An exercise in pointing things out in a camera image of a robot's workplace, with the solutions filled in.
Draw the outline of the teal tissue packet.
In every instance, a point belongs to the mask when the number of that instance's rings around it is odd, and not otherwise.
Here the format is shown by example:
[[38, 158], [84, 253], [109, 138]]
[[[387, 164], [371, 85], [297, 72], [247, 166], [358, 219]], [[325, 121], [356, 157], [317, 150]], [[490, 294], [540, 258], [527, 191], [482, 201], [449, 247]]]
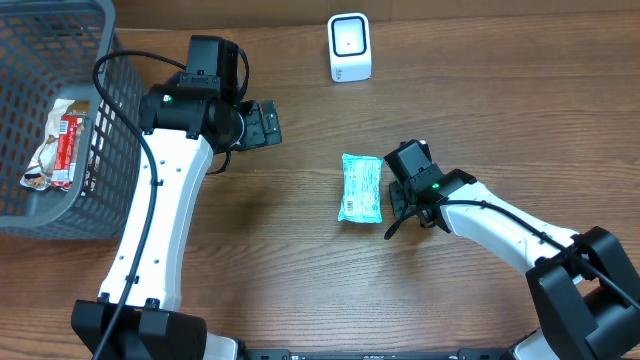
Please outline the teal tissue packet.
[[382, 222], [380, 183], [383, 161], [373, 156], [342, 155], [343, 196], [339, 221], [363, 224]]

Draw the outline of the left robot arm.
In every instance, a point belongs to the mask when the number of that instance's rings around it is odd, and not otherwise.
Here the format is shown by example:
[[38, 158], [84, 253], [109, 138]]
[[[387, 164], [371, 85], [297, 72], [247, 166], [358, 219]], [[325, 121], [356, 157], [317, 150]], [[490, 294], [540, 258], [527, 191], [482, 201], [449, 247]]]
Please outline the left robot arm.
[[181, 311], [181, 275], [191, 219], [216, 155], [279, 144], [275, 104], [246, 98], [244, 50], [195, 35], [188, 57], [153, 86], [129, 124], [141, 147], [139, 173], [117, 255], [98, 298], [75, 303], [71, 325], [96, 359], [226, 359], [240, 340], [211, 334]]

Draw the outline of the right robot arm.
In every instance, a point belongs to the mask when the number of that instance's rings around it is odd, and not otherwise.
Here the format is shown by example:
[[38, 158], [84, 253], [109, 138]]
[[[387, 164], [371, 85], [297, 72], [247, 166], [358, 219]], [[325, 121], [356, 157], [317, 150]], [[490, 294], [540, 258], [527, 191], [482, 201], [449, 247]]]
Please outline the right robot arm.
[[384, 161], [395, 222], [408, 219], [479, 244], [527, 282], [539, 326], [494, 359], [621, 359], [639, 344], [639, 274], [619, 239], [595, 226], [577, 232], [500, 199], [460, 169], [443, 173], [425, 141]]

